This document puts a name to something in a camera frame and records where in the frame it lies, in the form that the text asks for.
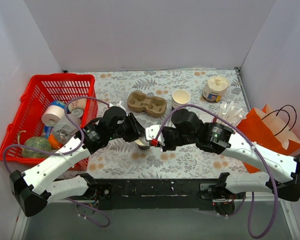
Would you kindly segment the black paper coffee cup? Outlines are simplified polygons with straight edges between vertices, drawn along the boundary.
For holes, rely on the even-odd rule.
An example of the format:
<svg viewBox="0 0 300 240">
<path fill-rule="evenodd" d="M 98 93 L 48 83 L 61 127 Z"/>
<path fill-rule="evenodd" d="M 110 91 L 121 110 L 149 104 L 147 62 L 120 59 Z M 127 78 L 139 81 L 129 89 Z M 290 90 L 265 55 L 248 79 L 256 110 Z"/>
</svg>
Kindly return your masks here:
<svg viewBox="0 0 300 240">
<path fill-rule="evenodd" d="M 145 145 L 141 140 L 137 139 L 134 141 L 137 148 L 141 151 L 147 151 L 150 149 L 150 146 L 149 145 Z"/>
</svg>

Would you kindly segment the stack of paper cups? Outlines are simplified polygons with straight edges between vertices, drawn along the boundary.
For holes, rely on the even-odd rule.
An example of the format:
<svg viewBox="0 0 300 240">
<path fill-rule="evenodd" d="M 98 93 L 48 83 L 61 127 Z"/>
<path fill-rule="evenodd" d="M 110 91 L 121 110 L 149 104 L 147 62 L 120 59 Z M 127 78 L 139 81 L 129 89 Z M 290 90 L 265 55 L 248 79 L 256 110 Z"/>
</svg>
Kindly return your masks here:
<svg viewBox="0 0 300 240">
<path fill-rule="evenodd" d="M 174 110 L 175 108 L 181 105 L 188 104 L 190 98 L 191 96 L 186 90 L 183 89 L 175 90 L 171 96 L 171 109 Z"/>
</svg>

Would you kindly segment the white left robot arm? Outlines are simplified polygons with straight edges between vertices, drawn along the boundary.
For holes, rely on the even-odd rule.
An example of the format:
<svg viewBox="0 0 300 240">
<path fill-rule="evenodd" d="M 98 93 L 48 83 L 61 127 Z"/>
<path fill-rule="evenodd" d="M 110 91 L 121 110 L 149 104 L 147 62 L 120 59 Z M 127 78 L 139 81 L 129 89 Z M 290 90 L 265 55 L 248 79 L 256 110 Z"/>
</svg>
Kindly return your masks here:
<svg viewBox="0 0 300 240">
<path fill-rule="evenodd" d="M 57 177 L 106 147 L 111 140 L 123 139 L 130 143 L 144 136 L 145 128 L 132 113 L 112 106 L 103 117 L 91 120 L 78 131 L 55 155 L 24 172 L 12 172 L 9 175 L 12 194 L 27 217 L 38 214 L 56 200 L 72 196 L 91 200 L 102 192 L 91 175 L 82 173 L 59 181 Z"/>
</svg>

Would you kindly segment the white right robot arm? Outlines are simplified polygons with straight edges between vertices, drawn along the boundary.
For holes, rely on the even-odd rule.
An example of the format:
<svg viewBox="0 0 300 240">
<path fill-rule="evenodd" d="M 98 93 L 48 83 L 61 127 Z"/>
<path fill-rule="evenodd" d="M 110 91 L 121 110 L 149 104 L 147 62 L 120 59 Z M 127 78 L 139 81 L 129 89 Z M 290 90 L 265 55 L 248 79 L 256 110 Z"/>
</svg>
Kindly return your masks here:
<svg viewBox="0 0 300 240">
<path fill-rule="evenodd" d="M 173 127 L 147 127 L 145 141 L 163 152 L 194 144 L 206 153 L 230 157 L 259 170 L 239 175 L 221 173 L 216 183 L 201 188 L 203 199 L 227 199 L 243 192 L 272 193 L 290 202 L 300 199 L 300 154 L 287 156 L 249 143 L 233 128 L 217 122 L 203 122 L 185 108 L 177 110 L 171 121 Z"/>
</svg>

